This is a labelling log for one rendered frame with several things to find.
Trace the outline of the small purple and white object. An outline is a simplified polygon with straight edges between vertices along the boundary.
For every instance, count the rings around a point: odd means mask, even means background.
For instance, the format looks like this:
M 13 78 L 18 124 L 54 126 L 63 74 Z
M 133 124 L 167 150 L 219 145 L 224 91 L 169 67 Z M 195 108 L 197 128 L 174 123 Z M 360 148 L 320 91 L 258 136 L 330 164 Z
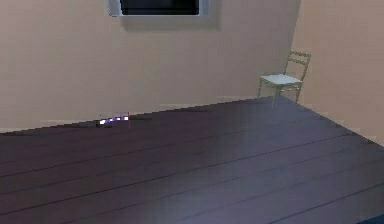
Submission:
M 130 117 L 129 112 L 108 112 L 99 115 L 96 121 L 97 127 L 112 127 L 116 123 L 128 122 Z

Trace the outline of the pale green wooden chair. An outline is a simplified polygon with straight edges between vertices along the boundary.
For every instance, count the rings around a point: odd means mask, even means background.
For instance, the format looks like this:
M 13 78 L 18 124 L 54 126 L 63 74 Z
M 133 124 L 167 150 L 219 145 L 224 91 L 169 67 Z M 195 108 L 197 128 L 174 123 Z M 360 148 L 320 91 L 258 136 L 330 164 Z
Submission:
M 259 77 L 257 97 L 261 96 L 262 87 L 268 86 L 269 88 L 274 89 L 271 107 L 274 107 L 277 97 L 285 91 L 295 91 L 295 102 L 298 102 L 310 61 L 310 53 L 290 50 L 287 56 L 286 66 L 282 74 L 261 75 Z M 295 63 L 303 67 L 303 71 L 298 78 L 287 74 L 287 68 L 290 63 Z

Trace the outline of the wall-mounted black television set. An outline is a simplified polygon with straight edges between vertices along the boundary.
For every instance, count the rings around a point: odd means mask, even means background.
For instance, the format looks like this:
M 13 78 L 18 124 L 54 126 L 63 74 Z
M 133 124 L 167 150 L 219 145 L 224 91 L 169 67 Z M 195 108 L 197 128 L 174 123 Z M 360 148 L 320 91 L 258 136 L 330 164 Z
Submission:
M 208 16 L 210 0 L 106 0 L 108 13 L 120 16 Z

